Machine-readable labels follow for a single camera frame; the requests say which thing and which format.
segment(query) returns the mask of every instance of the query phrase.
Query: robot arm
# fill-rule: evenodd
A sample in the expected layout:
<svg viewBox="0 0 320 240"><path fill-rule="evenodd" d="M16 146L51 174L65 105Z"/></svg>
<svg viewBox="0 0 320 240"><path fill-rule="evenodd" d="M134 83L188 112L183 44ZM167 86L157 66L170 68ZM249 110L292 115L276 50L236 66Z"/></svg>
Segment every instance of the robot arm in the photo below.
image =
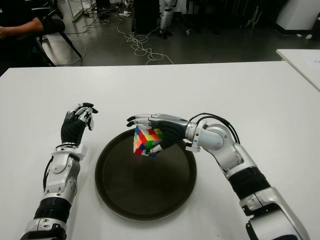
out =
<svg viewBox="0 0 320 240"><path fill-rule="evenodd" d="M221 124L207 125L206 118L217 119L227 127ZM239 197L244 213L253 216L246 224L251 240L310 239L286 201L276 188L270 186L256 163L240 145L236 131L225 119L210 114L198 122L191 122L180 117L154 114L133 116L128 121L128 127L144 124L161 129L164 139L150 150L151 153L164 150L182 139L191 142L186 150L199 152L200 147L203 147L210 153Z"/></svg>
<svg viewBox="0 0 320 240"><path fill-rule="evenodd" d="M80 161L87 148L80 144L83 132L94 127L91 103L79 103L66 113L61 127L62 144L52 152L43 177L43 196L21 240L65 240L67 220L77 194Z"/></svg>

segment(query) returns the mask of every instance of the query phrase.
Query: robot finger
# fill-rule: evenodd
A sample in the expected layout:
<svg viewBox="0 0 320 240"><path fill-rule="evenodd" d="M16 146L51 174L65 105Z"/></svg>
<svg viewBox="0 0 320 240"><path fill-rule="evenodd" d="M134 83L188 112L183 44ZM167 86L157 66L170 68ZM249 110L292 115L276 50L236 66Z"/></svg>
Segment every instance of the robot finger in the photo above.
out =
<svg viewBox="0 0 320 240"><path fill-rule="evenodd" d="M151 122L149 121L149 118L135 118L134 120L130 121L126 126L131 127L135 124L144 124L151 126Z"/></svg>
<svg viewBox="0 0 320 240"><path fill-rule="evenodd" d="M87 125L88 125L88 128L90 131L92 131L94 129L95 122L94 122L92 116L89 118Z"/></svg>
<svg viewBox="0 0 320 240"><path fill-rule="evenodd" d="M127 121L131 122L132 120L135 120L135 119L148 119L151 116L152 116L151 114L139 114L139 115L129 117Z"/></svg>
<svg viewBox="0 0 320 240"><path fill-rule="evenodd" d="M97 114L98 113L98 111L97 110L95 110L94 108L93 108L93 104L92 103L89 103L89 102L81 102L81 103L78 103L77 105L74 105L69 111L68 111L68 113L69 114L71 114L71 113L76 113L79 109L81 109L81 108L92 108L94 111L93 111L93 113L94 114Z"/></svg>
<svg viewBox="0 0 320 240"><path fill-rule="evenodd" d="M164 150L160 144L154 146L153 148L151 148L148 152L146 152L146 154L156 154L161 152L162 150Z"/></svg>
<svg viewBox="0 0 320 240"><path fill-rule="evenodd" d="M80 116L82 115L88 108L87 107L81 107L74 115Z"/></svg>
<svg viewBox="0 0 320 240"><path fill-rule="evenodd" d="M84 123L87 123L89 119L92 117L93 109L91 107L88 107L80 116L79 120L81 120Z"/></svg>

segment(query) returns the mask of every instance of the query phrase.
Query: rubik's cube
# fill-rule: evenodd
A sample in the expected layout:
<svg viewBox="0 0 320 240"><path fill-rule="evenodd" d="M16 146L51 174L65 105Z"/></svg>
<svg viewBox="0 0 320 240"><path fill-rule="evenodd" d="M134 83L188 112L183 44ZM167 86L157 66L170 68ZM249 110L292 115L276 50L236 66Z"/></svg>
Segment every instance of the rubik's cube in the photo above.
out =
<svg viewBox="0 0 320 240"><path fill-rule="evenodd" d="M154 157L155 154L146 154L146 152L158 145L162 139L163 133L160 129L136 126L133 138L133 152L138 155Z"/></svg>

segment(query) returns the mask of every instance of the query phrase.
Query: white desk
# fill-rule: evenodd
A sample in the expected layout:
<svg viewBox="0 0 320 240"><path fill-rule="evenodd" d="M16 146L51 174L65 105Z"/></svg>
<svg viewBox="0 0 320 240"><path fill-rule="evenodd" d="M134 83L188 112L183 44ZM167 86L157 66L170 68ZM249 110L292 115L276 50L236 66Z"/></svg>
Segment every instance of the white desk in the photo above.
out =
<svg viewBox="0 0 320 240"><path fill-rule="evenodd" d="M0 78L1 239L20 239L42 196L42 177L60 143L66 111L94 103L94 131L81 162L69 240L245 240L248 218L216 161L195 154L197 182L187 204L158 221L115 215L95 186L97 159L134 114L229 120L242 145L278 188L311 239L320 239L320 94L286 62L10 69Z"/></svg>
<svg viewBox="0 0 320 240"><path fill-rule="evenodd" d="M320 50L278 49L276 52L320 92Z"/></svg>

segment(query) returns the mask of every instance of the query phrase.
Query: gray floor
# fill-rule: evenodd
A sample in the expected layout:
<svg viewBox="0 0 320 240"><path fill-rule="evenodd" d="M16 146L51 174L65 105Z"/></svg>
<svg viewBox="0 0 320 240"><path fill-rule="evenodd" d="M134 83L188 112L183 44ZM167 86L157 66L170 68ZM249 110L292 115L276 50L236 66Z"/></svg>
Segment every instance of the gray floor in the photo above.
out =
<svg viewBox="0 0 320 240"><path fill-rule="evenodd" d="M66 4L62 3L59 7L64 13L66 33L80 33L83 26L91 24L96 18L82 15L77 21L72 22ZM85 57L73 66L146 64L148 57L134 54L135 50L131 48L133 43L127 42L123 34L117 31L120 21L115 16L111 18L109 24L102 21L94 25L92 32L85 33L85 44L82 34L68 35L79 52L83 54L86 50ZM126 19L120 24L119 29L129 36L131 19ZM161 39L157 33L151 34L143 47L152 48L153 53L167 55L175 64L279 61L281 58L276 54L277 49L320 49L320 41L307 40L305 36L283 35L271 27L226 28L222 29L219 35L214 34L209 28L204 28L202 34L192 32L187 36L185 26L180 22L174 22L171 31L173 36L167 40ZM43 47L57 65L68 65L79 59L60 35L49 35ZM170 61L165 57L148 64L170 64Z"/></svg>

